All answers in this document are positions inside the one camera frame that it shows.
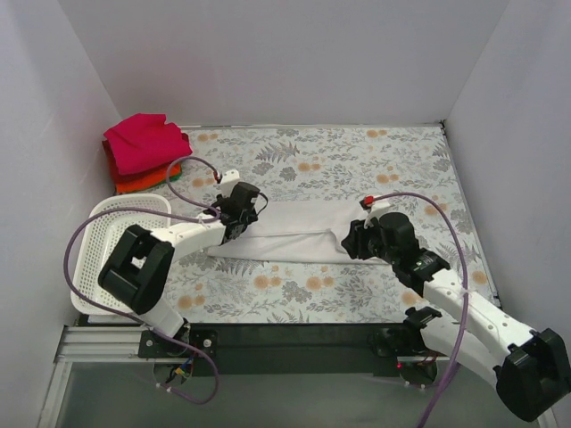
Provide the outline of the white t shirt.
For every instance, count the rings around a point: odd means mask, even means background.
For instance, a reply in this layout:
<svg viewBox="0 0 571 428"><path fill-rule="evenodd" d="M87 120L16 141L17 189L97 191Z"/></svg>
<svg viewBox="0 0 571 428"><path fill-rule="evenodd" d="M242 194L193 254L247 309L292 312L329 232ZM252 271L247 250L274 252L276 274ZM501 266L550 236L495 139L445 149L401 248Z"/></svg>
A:
<svg viewBox="0 0 571 428"><path fill-rule="evenodd" d="M368 212L355 201L271 202L235 240L210 247L226 259L314 264L360 264L342 247L353 220Z"/></svg>

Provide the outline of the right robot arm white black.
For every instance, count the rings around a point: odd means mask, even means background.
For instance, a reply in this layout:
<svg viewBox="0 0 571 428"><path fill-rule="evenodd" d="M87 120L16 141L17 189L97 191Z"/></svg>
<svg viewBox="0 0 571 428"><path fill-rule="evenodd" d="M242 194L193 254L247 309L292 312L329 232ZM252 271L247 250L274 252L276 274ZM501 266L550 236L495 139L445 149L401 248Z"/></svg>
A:
<svg viewBox="0 0 571 428"><path fill-rule="evenodd" d="M570 392L570 362L559 334L521 323L460 284L450 264L421 247L409 218L398 212L353 220L341 245L353 259L387 262L397 279L457 325L421 319L403 335L414 354L436 350L479 375L505 407L532 422Z"/></svg>

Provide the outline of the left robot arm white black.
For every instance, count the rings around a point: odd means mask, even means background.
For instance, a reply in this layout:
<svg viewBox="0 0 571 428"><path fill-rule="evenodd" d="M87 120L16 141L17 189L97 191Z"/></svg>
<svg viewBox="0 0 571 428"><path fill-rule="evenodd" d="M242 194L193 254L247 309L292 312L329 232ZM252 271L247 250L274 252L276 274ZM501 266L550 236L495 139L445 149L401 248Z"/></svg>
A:
<svg viewBox="0 0 571 428"><path fill-rule="evenodd" d="M245 182L219 195L215 218L202 213L195 222L145 229L129 226L98 276L98 284L159 334L159 345L178 357L190 344L186 320L163 297L171 264L185 256L235 240L258 220L255 204L260 189Z"/></svg>

